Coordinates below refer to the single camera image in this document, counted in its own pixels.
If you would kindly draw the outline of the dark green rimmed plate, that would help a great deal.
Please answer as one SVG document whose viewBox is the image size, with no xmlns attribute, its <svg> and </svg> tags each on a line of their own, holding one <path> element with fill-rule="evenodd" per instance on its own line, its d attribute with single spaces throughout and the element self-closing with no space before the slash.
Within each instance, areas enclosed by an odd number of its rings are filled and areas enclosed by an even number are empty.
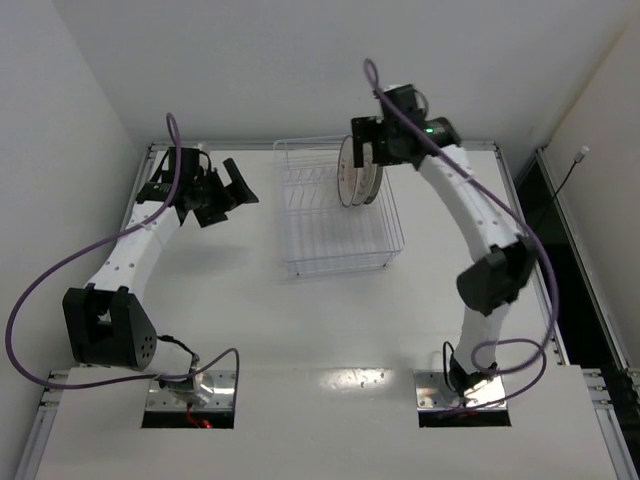
<svg viewBox="0 0 640 480">
<path fill-rule="evenodd" d="M 379 190 L 381 188 L 381 183 L 382 183 L 382 179 L 383 179 L 383 175 L 384 175 L 384 168 L 380 165 L 377 165 L 377 169 L 376 169 L 376 173 L 375 173 L 375 177 L 374 177 L 374 181 L 371 187 L 371 190 L 369 192 L 369 196 L 367 198 L 367 200 L 365 201 L 366 204 L 371 204 L 375 201 Z"/>
</svg>

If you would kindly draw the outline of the white plate flower outline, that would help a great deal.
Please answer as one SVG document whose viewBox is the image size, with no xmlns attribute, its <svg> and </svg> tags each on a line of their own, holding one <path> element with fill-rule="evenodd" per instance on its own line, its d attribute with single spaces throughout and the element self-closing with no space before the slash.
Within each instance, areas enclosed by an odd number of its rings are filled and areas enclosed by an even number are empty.
<svg viewBox="0 0 640 480">
<path fill-rule="evenodd" d="M 377 165 L 373 161 L 372 146 L 363 145 L 363 167 L 358 169 L 358 181 L 352 205 L 362 205 L 370 196 L 377 173 Z"/>
</svg>

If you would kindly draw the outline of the orange sunburst plate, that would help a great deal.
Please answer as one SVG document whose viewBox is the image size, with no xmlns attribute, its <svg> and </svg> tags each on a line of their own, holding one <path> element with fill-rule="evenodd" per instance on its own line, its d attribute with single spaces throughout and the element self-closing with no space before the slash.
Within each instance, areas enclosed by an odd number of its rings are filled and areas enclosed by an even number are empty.
<svg viewBox="0 0 640 480">
<path fill-rule="evenodd" d="M 353 138 L 348 135 L 341 144 L 337 166 L 337 188 L 341 205 L 349 208 L 355 197 L 357 169 L 354 166 Z"/>
</svg>

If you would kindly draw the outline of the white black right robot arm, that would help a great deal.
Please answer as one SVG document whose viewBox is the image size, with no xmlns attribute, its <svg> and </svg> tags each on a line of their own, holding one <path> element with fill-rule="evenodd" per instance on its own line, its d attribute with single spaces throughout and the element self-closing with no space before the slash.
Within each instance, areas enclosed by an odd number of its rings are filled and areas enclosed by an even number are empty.
<svg viewBox="0 0 640 480">
<path fill-rule="evenodd" d="M 411 84 L 388 86 L 384 94 L 381 116 L 351 121 L 355 164 L 363 165 L 370 145 L 378 166 L 412 165 L 463 235 L 472 264 L 456 279 L 465 312 L 447 374 L 448 386 L 463 395 L 495 375 L 502 326 L 528 282 L 536 248 L 473 186 L 475 173 L 452 124 L 427 119 L 426 100 Z"/>
</svg>

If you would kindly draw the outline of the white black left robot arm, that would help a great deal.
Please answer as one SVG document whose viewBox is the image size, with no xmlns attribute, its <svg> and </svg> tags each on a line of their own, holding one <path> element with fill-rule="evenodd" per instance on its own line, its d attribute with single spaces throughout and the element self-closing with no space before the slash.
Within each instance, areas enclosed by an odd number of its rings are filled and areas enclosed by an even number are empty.
<svg viewBox="0 0 640 480">
<path fill-rule="evenodd" d="M 224 183 L 209 154 L 168 148 L 138 191 L 126 228 L 101 268 L 82 288 L 70 288 L 62 307 L 74 359 L 147 374 L 179 400 L 203 404 L 213 386 L 198 355 L 171 335 L 157 333 L 143 296 L 163 249 L 189 215 L 202 228 L 227 220 L 228 212 L 255 204 L 236 162 L 222 165 Z"/>
</svg>

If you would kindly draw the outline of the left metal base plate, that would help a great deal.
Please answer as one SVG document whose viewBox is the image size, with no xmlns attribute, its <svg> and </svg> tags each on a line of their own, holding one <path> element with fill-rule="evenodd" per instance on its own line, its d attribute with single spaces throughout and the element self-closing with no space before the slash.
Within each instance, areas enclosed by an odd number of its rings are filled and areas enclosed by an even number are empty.
<svg viewBox="0 0 640 480">
<path fill-rule="evenodd" d="M 146 396 L 146 411 L 177 412 L 188 406 L 196 411 L 232 410 L 235 378 L 231 370 L 208 370 L 189 380 L 152 380 Z"/>
</svg>

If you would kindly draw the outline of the metal base plate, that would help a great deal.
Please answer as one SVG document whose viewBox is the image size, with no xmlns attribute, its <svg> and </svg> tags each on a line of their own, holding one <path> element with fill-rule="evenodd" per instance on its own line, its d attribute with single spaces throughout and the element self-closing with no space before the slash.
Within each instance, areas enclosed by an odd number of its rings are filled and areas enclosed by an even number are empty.
<svg viewBox="0 0 640 480">
<path fill-rule="evenodd" d="M 507 411 L 502 379 L 482 380 L 464 391 L 460 397 L 446 386 L 442 371 L 418 370 L 414 372 L 417 409 L 422 412 L 454 410 Z"/>
<path fill-rule="evenodd" d="M 146 411 L 177 412 L 188 406 L 196 411 L 232 410 L 235 378 L 231 370 L 208 370 L 189 380 L 152 380 L 146 396 Z"/>
</svg>

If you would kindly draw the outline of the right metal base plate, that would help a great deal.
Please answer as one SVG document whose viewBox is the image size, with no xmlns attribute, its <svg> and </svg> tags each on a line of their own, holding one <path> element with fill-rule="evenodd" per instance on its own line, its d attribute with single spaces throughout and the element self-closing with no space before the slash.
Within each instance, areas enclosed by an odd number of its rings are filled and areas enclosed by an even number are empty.
<svg viewBox="0 0 640 480">
<path fill-rule="evenodd" d="M 418 370 L 414 372 L 417 409 L 422 412 L 454 410 L 507 411 L 502 379 L 482 380 L 464 391 L 460 397 L 446 386 L 442 371 Z"/>
</svg>

